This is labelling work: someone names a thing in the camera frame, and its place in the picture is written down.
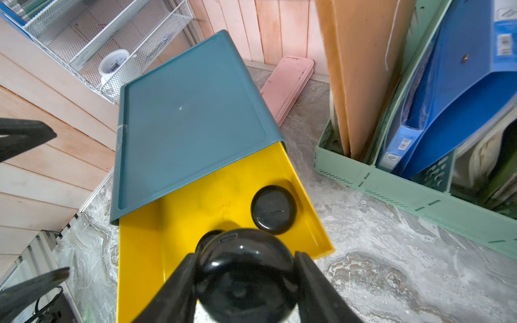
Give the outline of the teal drawer cabinet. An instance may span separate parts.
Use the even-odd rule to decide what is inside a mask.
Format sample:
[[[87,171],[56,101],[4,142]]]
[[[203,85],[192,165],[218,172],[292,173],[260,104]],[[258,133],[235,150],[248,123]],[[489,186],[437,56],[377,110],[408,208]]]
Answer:
[[[221,30],[122,86],[110,223],[283,140]]]

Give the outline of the black earphone case top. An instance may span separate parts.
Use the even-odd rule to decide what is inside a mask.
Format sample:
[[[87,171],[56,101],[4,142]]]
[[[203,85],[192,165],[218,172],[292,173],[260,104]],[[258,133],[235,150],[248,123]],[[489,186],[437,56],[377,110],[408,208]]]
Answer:
[[[281,322],[297,303],[294,257],[264,231],[222,232],[198,252],[195,291],[216,322]]]

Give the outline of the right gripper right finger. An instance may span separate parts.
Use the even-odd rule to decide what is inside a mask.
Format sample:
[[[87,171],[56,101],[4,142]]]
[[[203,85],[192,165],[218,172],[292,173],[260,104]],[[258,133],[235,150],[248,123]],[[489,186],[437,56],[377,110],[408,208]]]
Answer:
[[[305,252],[294,258],[301,322],[361,322]]]

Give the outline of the black earphone case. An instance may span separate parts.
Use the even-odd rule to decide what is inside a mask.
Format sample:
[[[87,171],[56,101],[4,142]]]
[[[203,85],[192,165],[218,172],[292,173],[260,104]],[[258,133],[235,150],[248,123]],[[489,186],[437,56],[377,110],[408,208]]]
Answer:
[[[295,222],[297,211],[292,193],[278,185],[261,188],[250,205],[251,217],[256,227],[273,235],[289,231]]]
[[[294,257],[264,231],[222,232],[198,252],[195,291],[216,322],[281,322],[297,303]]]

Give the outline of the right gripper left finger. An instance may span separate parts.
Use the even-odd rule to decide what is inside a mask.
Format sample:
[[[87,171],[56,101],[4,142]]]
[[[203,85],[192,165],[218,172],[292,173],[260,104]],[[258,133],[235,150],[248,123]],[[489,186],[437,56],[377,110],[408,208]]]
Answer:
[[[193,322],[196,254],[190,253],[133,322]]]

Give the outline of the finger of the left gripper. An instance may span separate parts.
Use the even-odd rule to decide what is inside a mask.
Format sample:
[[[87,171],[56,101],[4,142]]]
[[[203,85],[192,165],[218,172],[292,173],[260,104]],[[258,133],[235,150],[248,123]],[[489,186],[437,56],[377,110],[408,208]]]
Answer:
[[[57,137],[48,125],[41,121],[1,118],[1,162]]]
[[[1,322],[11,322],[29,305],[69,277],[69,267],[53,270],[1,291]]]

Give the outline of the yellow drawer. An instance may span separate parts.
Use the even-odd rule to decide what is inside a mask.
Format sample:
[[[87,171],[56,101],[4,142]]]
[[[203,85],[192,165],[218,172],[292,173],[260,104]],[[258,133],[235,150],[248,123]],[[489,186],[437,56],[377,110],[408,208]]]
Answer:
[[[291,252],[325,257],[334,247],[284,145],[270,145],[146,206],[119,222],[117,321],[133,321],[210,231],[252,228],[251,203],[263,187],[294,196],[297,214],[280,240]]]

